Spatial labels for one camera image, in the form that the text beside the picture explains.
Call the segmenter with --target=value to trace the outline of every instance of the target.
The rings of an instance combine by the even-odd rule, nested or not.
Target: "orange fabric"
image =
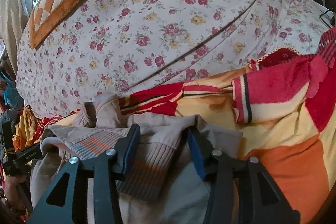
[[[300,211],[301,223],[312,220],[329,194],[323,147],[318,137],[293,146],[255,149],[244,157],[260,159],[292,208]]]

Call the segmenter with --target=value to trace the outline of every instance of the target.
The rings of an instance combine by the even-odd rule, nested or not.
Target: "hand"
[[[0,90],[6,90],[7,83],[4,80],[0,80]]]
[[[17,185],[25,182],[26,176],[16,176],[10,177],[8,176],[5,180],[5,195],[8,198],[10,204],[17,209],[23,209],[24,203],[20,199],[19,193],[16,189]]]

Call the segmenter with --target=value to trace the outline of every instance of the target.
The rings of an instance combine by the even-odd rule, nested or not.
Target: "metal bolt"
[[[69,162],[71,164],[76,164],[78,162],[78,158],[77,157],[72,157],[72,158],[70,158]]]
[[[115,149],[109,149],[106,151],[106,155],[107,156],[113,156],[116,154],[116,150]]]
[[[213,154],[214,156],[220,156],[221,154],[223,154],[223,152],[222,152],[222,150],[214,149],[214,150],[212,151],[212,154]]]
[[[259,162],[259,159],[257,157],[250,157],[250,162],[253,164],[257,164]]]

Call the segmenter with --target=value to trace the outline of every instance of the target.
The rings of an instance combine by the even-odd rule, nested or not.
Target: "bracelet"
[[[14,214],[17,214],[19,216],[24,216],[26,215],[26,207],[24,207],[22,210],[18,209],[14,206],[11,205],[10,201],[8,200],[8,198],[5,195],[5,192],[3,189],[0,189],[0,199],[4,199],[5,200],[5,205],[13,211]]]

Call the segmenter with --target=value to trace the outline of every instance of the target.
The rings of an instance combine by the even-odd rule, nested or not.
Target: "black clamp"
[[[239,180],[238,224],[299,224],[285,196],[257,157],[247,161],[214,149],[197,128],[188,130],[188,144],[197,174],[211,183],[203,224],[229,224],[233,209],[233,181]]]
[[[16,188],[28,212],[33,211],[30,195],[30,166],[27,165],[34,159],[42,159],[40,144],[33,144],[23,150],[15,152],[13,134],[9,122],[2,124],[2,136],[5,144],[6,157],[3,160],[3,170],[7,176],[27,176],[27,180]]]
[[[94,178],[95,223],[122,224],[116,180],[124,181],[140,143],[140,127],[133,124],[125,138],[96,158],[72,157],[43,194],[28,224],[87,224],[88,179]]]

